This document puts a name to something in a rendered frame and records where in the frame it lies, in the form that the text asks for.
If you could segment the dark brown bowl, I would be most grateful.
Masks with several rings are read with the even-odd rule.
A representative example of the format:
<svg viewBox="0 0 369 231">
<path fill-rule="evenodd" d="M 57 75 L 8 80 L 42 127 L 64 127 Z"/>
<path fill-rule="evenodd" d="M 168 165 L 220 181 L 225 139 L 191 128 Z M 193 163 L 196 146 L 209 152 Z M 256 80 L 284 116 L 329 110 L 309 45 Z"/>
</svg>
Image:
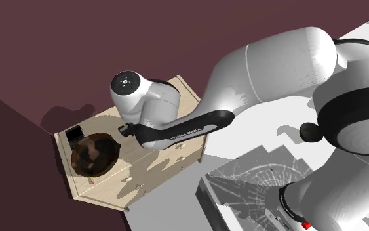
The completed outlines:
<svg viewBox="0 0 369 231">
<path fill-rule="evenodd" d="M 81 139 L 71 154 L 71 166 L 78 175 L 99 177 L 119 158 L 121 145 L 107 133 L 94 133 Z"/>
</svg>

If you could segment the light wooden chest of drawers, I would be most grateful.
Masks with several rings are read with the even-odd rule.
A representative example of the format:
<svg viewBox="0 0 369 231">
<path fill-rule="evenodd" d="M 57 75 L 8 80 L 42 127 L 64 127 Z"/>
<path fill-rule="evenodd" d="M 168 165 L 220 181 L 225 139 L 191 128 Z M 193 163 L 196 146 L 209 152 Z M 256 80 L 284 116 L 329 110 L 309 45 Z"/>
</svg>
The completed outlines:
<svg viewBox="0 0 369 231">
<path fill-rule="evenodd" d="M 166 150 L 146 150 L 133 136 L 123 137 L 119 133 L 117 128 L 123 123 L 116 107 L 112 107 L 77 124 L 85 136 L 107 133 L 121 144 L 119 160 L 106 174 L 94 177 L 94 184 L 72 169 L 72 150 L 65 131 L 54 134 L 74 199 L 128 211 L 129 205 L 203 158 L 206 136 L 175 144 Z"/>
</svg>

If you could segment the black box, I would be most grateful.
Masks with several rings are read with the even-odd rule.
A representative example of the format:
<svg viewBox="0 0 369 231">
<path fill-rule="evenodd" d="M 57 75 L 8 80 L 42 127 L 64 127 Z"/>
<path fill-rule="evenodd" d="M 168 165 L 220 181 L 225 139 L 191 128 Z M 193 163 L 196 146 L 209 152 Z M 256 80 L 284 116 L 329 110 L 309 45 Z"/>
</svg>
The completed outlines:
<svg viewBox="0 0 369 231">
<path fill-rule="evenodd" d="M 71 149 L 74 149 L 77 143 L 85 137 L 80 125 L 76 125 L 66 130 L 65 134 Z"/>
</svg>

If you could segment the grey patterned robot stand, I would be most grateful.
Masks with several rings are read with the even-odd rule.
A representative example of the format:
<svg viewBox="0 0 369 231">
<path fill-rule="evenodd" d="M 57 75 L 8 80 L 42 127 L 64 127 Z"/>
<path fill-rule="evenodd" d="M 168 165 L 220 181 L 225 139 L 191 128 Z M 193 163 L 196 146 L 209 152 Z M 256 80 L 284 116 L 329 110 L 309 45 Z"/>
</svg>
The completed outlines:
<svg viewBox="0 0 369 231">
<path fill-rule="evenodd" d="M 312 172 L 285 146 L 259 146 L 202 176 L 195 195 L 213 231 L 301 231 L 268 209 L 265 195 Z"/>
</svg>

